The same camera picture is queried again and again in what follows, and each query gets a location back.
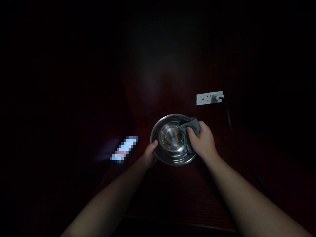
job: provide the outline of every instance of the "stainless steel bowl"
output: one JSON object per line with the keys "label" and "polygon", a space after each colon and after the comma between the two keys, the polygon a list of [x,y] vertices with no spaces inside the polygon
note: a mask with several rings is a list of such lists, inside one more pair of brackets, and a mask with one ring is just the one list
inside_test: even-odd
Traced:
{"label": "stainless steel bowl", "polygon": [[191,121],[182,114],[170,114],[161,118],[154,126],[150,136],[150,143],[158,140],[154,151],[155,157],[166,165],[182,166],[191,162],[196,154],[184,152],[183,135],[178,124]]}

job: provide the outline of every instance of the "electrical socket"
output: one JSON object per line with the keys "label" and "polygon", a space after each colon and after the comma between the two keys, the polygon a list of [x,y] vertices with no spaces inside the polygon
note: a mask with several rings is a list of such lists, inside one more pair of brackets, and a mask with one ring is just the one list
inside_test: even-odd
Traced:
{"label": "electrical socket", "polygon": [[213,104],[213,103],[220,103],[220,102],[222,102],[221,99],[216,100],[214,98],[214,96],[212,97],[212,95],[223,95],[223,91],[210,92],[210,93],[197,95],[197,105]]}

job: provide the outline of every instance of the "forearm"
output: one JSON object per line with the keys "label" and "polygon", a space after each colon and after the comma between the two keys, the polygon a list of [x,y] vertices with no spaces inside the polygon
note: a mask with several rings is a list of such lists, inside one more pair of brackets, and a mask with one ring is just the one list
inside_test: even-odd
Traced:
{"label": "forearm", "polygon": [[147,171],[141,157],[80,212],[62,236],[110,236]]}
{"label": "forearm", "polygon": [[204,161],[243,236],[311,236],[218,154]]}

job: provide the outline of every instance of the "power cord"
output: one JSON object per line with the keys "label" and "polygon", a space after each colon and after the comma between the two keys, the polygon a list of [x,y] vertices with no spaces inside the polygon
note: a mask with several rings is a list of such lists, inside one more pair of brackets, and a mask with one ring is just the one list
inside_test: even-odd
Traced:
{"label": "power cord", "polygon": [[[229,123],[229,128],[230,128],[230,131],[232,133],[232,136],[236,142],[236,144],[238,145],[239,149],[241,150],[241,152],[243,153],[243,155],[247,158],[247,154],[244,152],[244,150],[239,146],[238,142],[237,142],[237,138],[234,134],[234,131],[233,131],[233,127],[231,125],[231,120],[230,120],[230,115],[229,115],[229,109],[228,109],[228,104],[225,103],[225,106],[226,106],[226,112],[227,112],[227,117],[228,117],[228,123]],[[267,194],[267,196],[269,197],[269,199],[275,204],[278,206],[278,204],[275,202],[272,194],[270,193],[270,191],[268,190],[267,186],[265,185],[264,181],[263,181],[263,178],[261,177],[260,173],[256,170],[256,172],[253,172],[250,167],[239,157],[239,160],[241,161],[241,163],[249,170],[249,172],[252,174],[252,176],[257,180],[257,182],[260,184],[260,186],[262,187],[262,189],[264,190],[264,192]]]}
{"label": "power cord", "polygon": [[[103,178],[102,178],[102,183],[104,183],[104,178],[105,178],[106,174],[109,172],[111,167],[112,167],[112,164],[107,168],[106,172],[104,173]],[[113,181],[113,179],[116,176],[116,174],[119,171],[119,169],[120,169],[120,166],[116,169],[116,171],[115,171],[115,173],[114,173],[114,175],[113,175],[113,177],[111,179],[111,182]]]}

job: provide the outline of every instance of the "dish towel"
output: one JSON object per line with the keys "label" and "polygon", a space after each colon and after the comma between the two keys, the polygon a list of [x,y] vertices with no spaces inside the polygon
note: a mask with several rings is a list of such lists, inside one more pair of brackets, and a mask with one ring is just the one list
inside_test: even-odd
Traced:
{"label": "dish towel", "polygon": [[183,133],[183,143],[184,143],[184,152],[188,154],[194,154],[194,150],[192,149],[191,142],[189,139],[189,134],[187,131],[187,127],[190,127],[193,129],[195,135],[198,135],[200,133],[200,125],[198,123],[197,118],[190,118],[191,121],[184,123],[182,125],[179,125],[179,129]]}

